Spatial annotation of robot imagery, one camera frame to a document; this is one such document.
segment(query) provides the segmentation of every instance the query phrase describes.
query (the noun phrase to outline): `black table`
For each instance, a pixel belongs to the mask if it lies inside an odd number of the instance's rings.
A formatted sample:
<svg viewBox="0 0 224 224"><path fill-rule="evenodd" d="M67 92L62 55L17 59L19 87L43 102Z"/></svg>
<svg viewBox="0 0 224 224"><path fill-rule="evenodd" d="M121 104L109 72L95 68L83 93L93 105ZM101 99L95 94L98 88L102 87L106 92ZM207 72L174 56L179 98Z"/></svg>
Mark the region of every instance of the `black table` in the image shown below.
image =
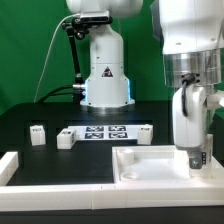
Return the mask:
<svg viewBox="0 0 224 224"><path fill-rule="evenodd" d="M9 186L43 184L113 183L112 146L128 141L80 141L71 150L57 150L56 136L70 125L152 124L153 145L172 144L170 102L137 102L132 112L96 115L81 112L72 103L19 104L0 116L0 149L19 151L20 168ZM222 123L219 117L215 121ZM29 127L43 125L47 144L32 147ZM210 132L217 131L215 122ZM222 138L215 136L215 152ZM224 206L135 208L83 211L2 212L0 223L223 223Z"/></svg>

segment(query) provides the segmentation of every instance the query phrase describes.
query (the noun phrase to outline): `white platform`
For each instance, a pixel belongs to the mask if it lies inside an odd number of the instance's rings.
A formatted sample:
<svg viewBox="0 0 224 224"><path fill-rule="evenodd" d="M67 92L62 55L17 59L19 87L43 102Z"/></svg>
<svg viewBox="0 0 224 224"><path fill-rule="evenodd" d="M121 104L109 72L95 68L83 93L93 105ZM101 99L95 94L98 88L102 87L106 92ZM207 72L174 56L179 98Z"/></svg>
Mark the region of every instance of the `white platform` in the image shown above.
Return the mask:
<svg viewBox="0 0 224 224"><path fill-rule="evenodd" d="M141 125L69 126L76 130L76 139L85 140L131 140L137 139Z"/></svg>
<svg viewBox="0 0 224 224"><path fill-rule="evenodd" d="M128 148L127 166L118 161L126 148L113 148L114 184L0 187L0 211L224 205L224 168L214 158L210 179L191 178L174 146ZM122 181L124 172L139 176Z"/></svg>

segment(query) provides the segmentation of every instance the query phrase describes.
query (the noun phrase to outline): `warning label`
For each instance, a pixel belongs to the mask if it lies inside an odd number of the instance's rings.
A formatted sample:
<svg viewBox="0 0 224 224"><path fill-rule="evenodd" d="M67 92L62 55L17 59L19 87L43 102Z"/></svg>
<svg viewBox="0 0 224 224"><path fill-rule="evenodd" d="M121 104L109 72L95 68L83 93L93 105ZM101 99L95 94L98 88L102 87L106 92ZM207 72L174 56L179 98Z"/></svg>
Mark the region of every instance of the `warning label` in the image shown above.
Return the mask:
<svg viewBox="0 0 224 224"><path fill-rule="evenodd" d="M107 67L102 75L102 77L113 77L113 74L109 67Z"/></svg>

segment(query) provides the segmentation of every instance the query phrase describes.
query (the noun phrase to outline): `black cable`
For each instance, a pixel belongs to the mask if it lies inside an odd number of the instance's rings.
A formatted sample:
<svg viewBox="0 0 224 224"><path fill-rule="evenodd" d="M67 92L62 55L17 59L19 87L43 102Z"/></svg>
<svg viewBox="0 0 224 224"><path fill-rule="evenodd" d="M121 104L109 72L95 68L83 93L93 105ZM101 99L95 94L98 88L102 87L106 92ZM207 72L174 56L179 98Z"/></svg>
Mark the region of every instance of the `black cable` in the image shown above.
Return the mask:
<svg viewBox="0 0 224 224"><path fill-rule="evenodd" d="M184 115L184 117L188 116L188 112L187 112L187 105L186 105L186 90L187 90L187 82L184 82L183 86L182 86L182 93L181 93L181 109L182 109L182 113Z"/></svg>
<svg viewBox="0 0 224 224"><path fill-rule="evenodd" d="M71 85L68 85L68 86L62 86L62 87L59 87L57 89L54 89L51 92L49 92L47 95L45 95L44 97L42 97L41 99L39 99L37 101L37 103L43 103L48 97L54 95L55 93L57 93L59 91L65 90L65 89L73 89L73 87Z"/></svg>
<svg viewBox="0 0 224 224"><path fill-rule="evenodd" d="M181 109L184 117L188 117L188 111L187 111L187 87L194 83L195 81L195 74L189 73L186 74L186 76L182 80L182 94L181 94Z"/></svg>
<svg viewBox="0 0 224 224"><path fill-rule="evenodd" d="M69 36L69 43L70 43L70 47L71 47L71 51L72 51L74 71L75 71L75 74L77 75L77 74L80 74L81 71L80 71L78 53L77 53L74 36Z"/></svg>
<svg viewBox="0 0 224 224"><path fill-rule="evenodd" d="M54 93L51 94L50 96L63 96L63 95L72 95L73 93Z"/></svg>

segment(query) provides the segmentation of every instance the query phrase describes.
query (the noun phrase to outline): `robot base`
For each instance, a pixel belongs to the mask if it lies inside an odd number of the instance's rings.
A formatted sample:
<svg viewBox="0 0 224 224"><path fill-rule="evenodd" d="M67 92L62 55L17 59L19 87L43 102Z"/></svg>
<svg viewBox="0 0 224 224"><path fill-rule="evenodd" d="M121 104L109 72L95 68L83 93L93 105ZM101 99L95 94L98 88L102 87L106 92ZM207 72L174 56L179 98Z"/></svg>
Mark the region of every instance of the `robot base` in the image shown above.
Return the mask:
<svg viewBox="0 0 224 224"><path fill-rule="evenodd" d="M94 107L92 105L88 105L85 101L81 101L80 103L81 110L91 113L97 114L117 114L123 113L127 111L133 111L135 109L135 101L131 100L128 104L120 107Z"/></svg>

